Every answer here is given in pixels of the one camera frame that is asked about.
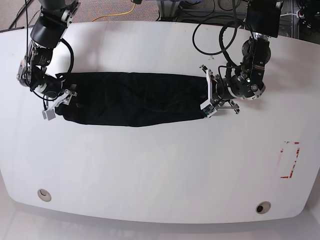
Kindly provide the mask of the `black t-shirt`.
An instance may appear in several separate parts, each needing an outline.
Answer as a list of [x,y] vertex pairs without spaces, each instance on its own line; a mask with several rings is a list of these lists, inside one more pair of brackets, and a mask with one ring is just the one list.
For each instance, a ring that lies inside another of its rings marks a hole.
[[203,119],[204,77],[138,72],[83,72],[67,76],[76,97],[55,108],[82,125],[146,127]]

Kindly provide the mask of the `red tape rectangle marking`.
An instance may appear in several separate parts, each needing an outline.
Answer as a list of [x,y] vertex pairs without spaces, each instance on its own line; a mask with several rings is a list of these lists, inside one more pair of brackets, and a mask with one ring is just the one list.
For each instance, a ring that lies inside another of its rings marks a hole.
[[300,142],[285,141],[279,155],[277,174],[281,179],[290,179],[299,157]]

